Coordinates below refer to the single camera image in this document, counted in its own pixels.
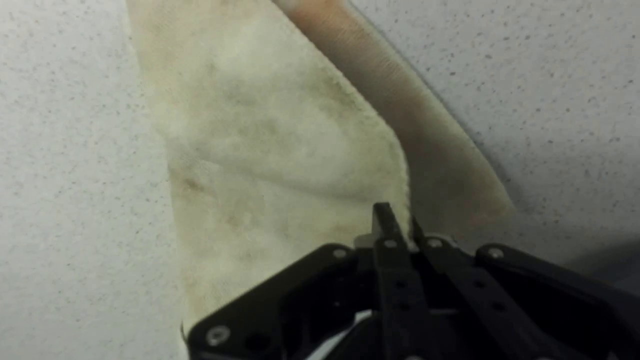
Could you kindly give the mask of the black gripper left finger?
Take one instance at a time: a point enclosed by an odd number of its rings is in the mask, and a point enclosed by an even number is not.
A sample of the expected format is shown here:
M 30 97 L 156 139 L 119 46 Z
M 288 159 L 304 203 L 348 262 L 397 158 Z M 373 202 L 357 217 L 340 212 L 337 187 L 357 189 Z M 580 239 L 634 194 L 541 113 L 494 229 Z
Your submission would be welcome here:
M 373 207 L 366 247 L 325 243 L 220 309 L 186 336 L 188 360 L 424 357 L 422 280 L 395 209 Z

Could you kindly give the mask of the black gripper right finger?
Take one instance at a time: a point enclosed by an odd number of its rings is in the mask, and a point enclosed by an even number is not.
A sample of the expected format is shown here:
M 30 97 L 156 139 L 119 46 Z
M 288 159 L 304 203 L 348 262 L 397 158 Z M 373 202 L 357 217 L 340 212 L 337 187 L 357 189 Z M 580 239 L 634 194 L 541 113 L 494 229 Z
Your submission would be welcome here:
M 640 297 L 519 247 L 466 254 L 412 223 L 422 263 L 479 330 L 480 360 L 640 360 Z

